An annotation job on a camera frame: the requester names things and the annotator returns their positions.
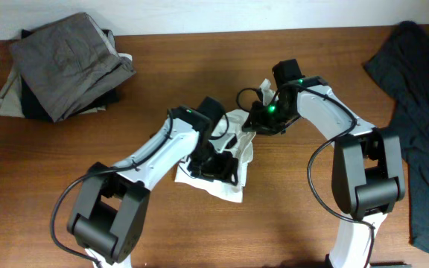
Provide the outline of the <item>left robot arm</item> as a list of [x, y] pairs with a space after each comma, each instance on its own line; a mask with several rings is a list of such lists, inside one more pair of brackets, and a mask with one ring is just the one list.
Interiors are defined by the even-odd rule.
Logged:
[[134, 154], [111, 167], [93, 164], [72, 185], [80, 185], [67, 231], [94, 267], [128, 267], [142, 234], [150, 193], [181, 162], [191, 179], [239, 186], [239, 160], [231, 151], [238, 137], [229, 131], [221, 106], [168, 110], [162, 128]]

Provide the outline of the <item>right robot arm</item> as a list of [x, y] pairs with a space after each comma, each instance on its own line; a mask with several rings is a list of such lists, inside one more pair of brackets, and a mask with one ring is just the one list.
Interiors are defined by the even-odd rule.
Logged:
[[[300, 118], [311, 122], [326, 141], [311, 155], [307, 180], [314, 198], [340, 221], [325, 267], [370, 267], [376, 234], [405, 195], [397, 134], [377, 128], [350, 110], [320, 76], [277, 81], [273, 92], [258, 91], [243, 125], [260, 135], [283, 133]], [[328, 207], [314, 187], [316, 157], [333, 147], [331, 191], [339, 208]]]

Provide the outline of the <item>white polo shirt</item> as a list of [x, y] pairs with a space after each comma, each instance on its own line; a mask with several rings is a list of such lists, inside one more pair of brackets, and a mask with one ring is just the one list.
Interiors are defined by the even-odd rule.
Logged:
[[247, 168], [254, 157], [255, 133], [242, 130], [249, 113], [242, 109], [227, 112], [212, 98], [205, 98], [197, 111], [215, 122], [212, 135], [216, 139], [209, 142], [207, 157], [187, 156], [181, 160], [174, 181], [202, 189], [222, 200], [241, 203]]

